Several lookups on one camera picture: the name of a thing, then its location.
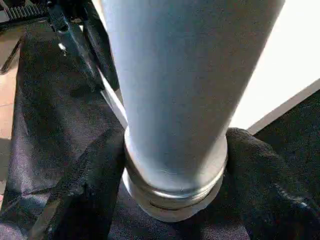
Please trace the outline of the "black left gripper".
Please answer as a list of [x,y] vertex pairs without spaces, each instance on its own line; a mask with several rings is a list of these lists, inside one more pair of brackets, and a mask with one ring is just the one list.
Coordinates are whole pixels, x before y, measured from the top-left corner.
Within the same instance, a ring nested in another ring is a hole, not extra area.
[[0,27],[15,28],[31,23],[45,21],[50,17],[64,51],[71,55],[75,66],[85,76],[91,91],[104,89],[100,71],[89,43],[81,28],[67,17],[60,4],[49,5],[49,13],[45,0],[1,0]]

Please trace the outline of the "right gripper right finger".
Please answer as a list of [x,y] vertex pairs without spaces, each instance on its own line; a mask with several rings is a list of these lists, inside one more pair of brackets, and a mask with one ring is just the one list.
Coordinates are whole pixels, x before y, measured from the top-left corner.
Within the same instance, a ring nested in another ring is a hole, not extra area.
[[226,133],[227,171],[252,240],[318,240],[320,206],[274,149],[241,128]]

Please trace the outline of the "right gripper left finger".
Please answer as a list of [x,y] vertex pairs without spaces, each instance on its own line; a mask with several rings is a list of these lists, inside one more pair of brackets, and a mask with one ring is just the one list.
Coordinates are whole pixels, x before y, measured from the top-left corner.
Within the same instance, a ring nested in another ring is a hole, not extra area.
[[106,240],[124,166],[124,130],[105,131],[53,188],[29,239]]

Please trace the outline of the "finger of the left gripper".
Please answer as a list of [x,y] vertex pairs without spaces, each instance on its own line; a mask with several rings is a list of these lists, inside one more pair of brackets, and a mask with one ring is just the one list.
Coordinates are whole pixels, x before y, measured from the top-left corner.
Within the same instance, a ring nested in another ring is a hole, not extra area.
[[94,60],[111,88],[116,91],[120,86],[108,34],[91,0],[83,1],[83,9],[85,13],[83,30]]

